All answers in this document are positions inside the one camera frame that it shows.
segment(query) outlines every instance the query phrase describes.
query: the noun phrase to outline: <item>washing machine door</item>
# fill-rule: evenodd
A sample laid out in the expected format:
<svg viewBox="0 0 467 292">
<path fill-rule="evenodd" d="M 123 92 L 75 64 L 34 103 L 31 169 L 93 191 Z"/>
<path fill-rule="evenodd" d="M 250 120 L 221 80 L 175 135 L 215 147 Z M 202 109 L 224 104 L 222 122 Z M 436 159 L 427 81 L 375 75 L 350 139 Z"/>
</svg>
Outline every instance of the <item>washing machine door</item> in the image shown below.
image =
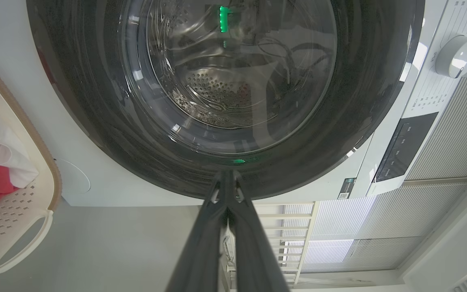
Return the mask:
<svg viewBox="0 0 467 292">
<path fill-rule="evenodd" d="M 336 167 L 401 89 L 424 2 L 28 0 L 39 55 L 124 168 L 204 197 L 218 170 L 253 198 Z"/>
</svg>

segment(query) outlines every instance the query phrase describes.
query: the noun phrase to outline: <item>gray floor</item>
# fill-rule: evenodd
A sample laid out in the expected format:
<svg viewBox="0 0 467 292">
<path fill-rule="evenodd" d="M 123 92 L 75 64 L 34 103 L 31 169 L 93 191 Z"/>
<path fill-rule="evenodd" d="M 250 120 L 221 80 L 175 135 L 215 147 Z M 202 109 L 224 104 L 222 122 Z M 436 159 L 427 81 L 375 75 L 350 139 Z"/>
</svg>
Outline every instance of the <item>gray floor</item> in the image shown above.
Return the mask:
<svg viewBox="0 0 467 292">
<path fill-rule="evenodd" d="M 0 292 L 161 292 L 197 212 L 196 206 L 71 207 L 62 200 L 44 241 L 0 275 Z"/>
</svg>

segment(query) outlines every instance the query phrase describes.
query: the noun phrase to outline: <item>laundry basket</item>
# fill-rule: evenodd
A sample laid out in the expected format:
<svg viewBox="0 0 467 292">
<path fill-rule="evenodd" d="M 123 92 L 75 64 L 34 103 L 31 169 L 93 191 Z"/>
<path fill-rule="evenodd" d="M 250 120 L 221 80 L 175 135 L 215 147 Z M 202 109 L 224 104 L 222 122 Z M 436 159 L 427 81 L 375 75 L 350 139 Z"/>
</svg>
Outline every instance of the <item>laundry basket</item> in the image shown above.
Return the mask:
<svg viewBox="0 0 467 292">
<path fill-rule="evenodd" d="M 44 239 L 52 224 L 53 210 L 61 193 L 60 175 L 55 162 L 34 126 L 0 79 L 0 118 L 26 147 L 39 175 L 24 189 L 0 200 L 0 259 L 37 220 L 43 226 L 33 240 L 13 258 L 0 264 L 5 272 L 27 257 Z"/>
</svg>

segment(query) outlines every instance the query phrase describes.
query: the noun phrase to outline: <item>green light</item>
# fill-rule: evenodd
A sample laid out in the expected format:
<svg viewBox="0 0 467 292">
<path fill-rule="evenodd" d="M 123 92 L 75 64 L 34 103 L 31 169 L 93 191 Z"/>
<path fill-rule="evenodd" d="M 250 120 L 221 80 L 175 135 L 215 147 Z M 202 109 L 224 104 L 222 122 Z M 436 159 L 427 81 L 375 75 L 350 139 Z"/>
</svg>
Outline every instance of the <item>green light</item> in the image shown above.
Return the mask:
<svg viewBox="0 0 467 292">
<path fill-rule="evenodd" d="M 228 7 L 219 7 L 219 27 L 221 28 L 221 32 L 228 31 L 228 13 L 232 13 Z"/>
</svg>

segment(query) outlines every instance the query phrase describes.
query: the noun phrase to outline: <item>basket hole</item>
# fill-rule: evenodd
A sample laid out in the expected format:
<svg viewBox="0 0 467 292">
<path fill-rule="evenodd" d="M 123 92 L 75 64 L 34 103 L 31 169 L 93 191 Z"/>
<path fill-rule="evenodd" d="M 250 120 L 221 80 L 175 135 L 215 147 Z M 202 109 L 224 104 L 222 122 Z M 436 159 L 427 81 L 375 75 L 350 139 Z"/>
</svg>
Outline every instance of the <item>basket hole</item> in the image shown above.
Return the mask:
<svg viewBox="0 0 467 292">
<path fill-rule="evenodd" d="M 0 259 L 0 265 L 13 258 L 19 251 L 22 251 L 28 243 L 30 243 L 35 235 L 39 233 L 43 226 L 44 218 L 37 220 L 8 250 L 8 252 Z"/>
</svg>

